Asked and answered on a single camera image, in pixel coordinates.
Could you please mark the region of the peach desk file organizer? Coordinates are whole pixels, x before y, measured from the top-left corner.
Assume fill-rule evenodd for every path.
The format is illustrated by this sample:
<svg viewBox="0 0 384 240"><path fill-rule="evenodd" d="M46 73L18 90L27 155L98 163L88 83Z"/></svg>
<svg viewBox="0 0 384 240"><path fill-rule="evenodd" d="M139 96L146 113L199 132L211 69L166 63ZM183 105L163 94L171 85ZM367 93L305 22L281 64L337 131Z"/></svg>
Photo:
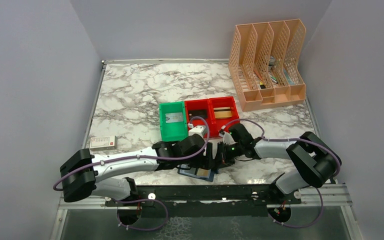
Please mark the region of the peach desk file organizer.
<svg viewBox="0 0 384 240"><path fill-rule="evenodd" d="M306 100L306 84L298 70L305 37L299 18L235 26L228 69L242 111Z"/></svg>

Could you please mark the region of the navy blue card holder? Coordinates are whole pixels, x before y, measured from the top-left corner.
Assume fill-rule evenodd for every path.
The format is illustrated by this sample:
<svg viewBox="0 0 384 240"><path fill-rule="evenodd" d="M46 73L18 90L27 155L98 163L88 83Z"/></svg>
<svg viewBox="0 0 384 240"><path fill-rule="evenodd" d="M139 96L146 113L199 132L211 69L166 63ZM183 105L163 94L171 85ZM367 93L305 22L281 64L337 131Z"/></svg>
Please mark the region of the navy blue card holder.
<svg viewBox="0 0 384 240"><path fill-rule="evenodd" d="M207 182L213 182L215 174L218 170L202 169L190 167L187 164L181 164L176 167L179 175L187 176L194 179L204 180Z"/></svg>

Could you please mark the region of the green plastic bin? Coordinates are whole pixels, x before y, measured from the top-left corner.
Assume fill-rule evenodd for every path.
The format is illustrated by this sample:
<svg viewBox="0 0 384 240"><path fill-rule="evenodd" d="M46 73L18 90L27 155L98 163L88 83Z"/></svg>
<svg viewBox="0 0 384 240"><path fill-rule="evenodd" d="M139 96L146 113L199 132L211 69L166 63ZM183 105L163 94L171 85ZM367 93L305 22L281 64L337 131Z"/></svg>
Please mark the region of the green plastic bin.
<svg viewBox="0 0 384 240"><path fill-rule="evenodd" d="M159 129L164 142L182 141L188 136L183 101L159 104Z"/></svg>

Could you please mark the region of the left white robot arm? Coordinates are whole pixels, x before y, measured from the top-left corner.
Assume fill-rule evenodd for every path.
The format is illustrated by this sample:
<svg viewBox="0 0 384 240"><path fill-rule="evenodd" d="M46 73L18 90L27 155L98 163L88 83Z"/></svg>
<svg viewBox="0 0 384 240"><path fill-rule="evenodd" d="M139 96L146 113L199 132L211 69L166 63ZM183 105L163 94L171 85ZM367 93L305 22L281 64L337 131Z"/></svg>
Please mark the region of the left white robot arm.
<svg viewBox="0 0 384 240"><path fill-rule="evenodd" d="M66 203L90 196L109 197L132 205L139 198L136 184L127 174L173 170L181 165L211 169L213 144L197 133L181 141L160 141L142 150L114 155L93 155L88 148L74 153L60 166L55 191Z"/></svg>

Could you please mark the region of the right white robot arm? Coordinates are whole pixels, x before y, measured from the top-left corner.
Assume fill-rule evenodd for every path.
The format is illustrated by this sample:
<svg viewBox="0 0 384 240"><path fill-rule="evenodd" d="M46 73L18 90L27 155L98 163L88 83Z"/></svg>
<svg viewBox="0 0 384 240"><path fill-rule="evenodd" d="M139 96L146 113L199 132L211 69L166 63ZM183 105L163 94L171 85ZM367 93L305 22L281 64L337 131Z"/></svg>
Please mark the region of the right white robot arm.
<svg viewBox="0 0 384 240"><path fill-rule="evenodd" d="M269 199L276 204L282 203L298 189L308 186L320 188L341 170L339 156L313 132L306 131L298 138L254 138L241 123L232 125L228 131L234 143L218 143L217 168L233 165L235 158L240 156L250 160L275 158L292 161L295 169L281 174L268 187Z"/></svg>

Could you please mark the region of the red double bin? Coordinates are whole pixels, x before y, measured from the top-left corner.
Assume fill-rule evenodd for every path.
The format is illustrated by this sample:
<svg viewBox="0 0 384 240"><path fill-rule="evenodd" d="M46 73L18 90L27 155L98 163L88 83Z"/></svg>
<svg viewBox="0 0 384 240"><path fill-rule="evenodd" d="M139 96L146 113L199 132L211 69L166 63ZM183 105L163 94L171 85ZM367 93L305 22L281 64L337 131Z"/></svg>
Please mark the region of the red double bin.
<svg viewBox="0 0 384 240"><path fill-rule="evenodd" d="M239 118L239 114L236 107L236 102L233 96L225 97L212 97L197 100L186 100L185 113L190 121L189 112L193 110L205 110L207 112L207 118L205 119L209 126L209 136L211 138L217 138L222 126L225 126L232 120ZM231 108L233 116L225 119L215 119L214 108Z"/></svg>

